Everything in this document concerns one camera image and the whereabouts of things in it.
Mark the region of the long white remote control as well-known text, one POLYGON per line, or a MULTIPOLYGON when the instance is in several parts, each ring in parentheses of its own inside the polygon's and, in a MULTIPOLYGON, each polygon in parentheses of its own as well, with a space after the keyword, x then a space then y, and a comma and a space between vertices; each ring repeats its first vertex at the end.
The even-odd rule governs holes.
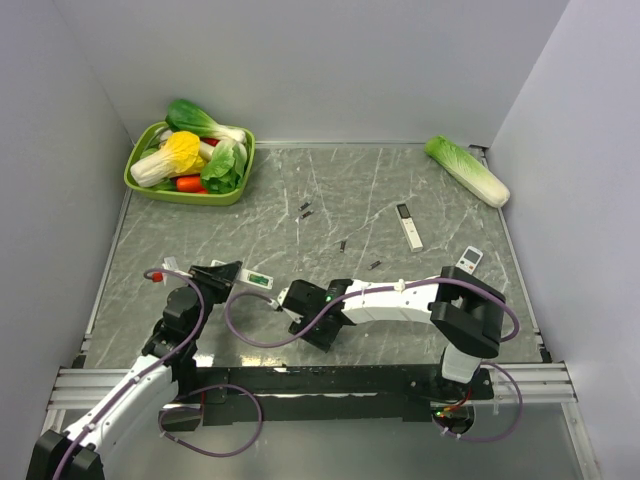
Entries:
POLYGON ((274 285, 274 279, 268 275, 242 267, 238 270, 234 283, 243 284, 253 288, 271 290, 274 285))

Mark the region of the green AAA battery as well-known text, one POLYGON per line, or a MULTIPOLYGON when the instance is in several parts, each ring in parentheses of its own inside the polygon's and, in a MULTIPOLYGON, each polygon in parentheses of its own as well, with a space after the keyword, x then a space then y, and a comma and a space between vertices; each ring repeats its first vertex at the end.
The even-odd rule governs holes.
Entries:
POLYGON ((261 276, 261 275, 257 275, 257 274, 250 274, 249 275, 249 281, 251 283, 255 283, 255 284, 259 284, 259 285, 268 285, 270 280, 267 277, 261 276))

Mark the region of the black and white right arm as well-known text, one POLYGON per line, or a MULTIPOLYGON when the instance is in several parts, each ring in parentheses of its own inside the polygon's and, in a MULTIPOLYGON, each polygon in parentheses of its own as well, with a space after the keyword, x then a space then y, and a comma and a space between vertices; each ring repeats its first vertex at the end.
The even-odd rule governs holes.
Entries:
POLYGON ((327 352, 340 330, 373 322, 434 326, 448 341, 436 375, 438 390, 459 398, 472 384, 480 362, 498 356, 505 296, 455 266, 423 281, 371 283, 335 279, 325 289, 295 280, 277 297, 291 318, 289 332, 327 352))

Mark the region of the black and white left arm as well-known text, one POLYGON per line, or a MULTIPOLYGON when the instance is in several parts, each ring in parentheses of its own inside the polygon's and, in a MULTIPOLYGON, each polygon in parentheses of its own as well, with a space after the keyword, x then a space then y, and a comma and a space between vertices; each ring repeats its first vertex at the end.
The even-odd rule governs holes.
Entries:
POLYGON ((88 413, 58 433, 47 430, 37 440, 28 479, 105 479, 126 442, 163 406, 192 398, 198 387, 194 355, 213 307, 228 299, 242 269, 235 261, 191 266, 187 271, 150 269, 144 277, 173 276, 161 318, 126 375, 88 413))

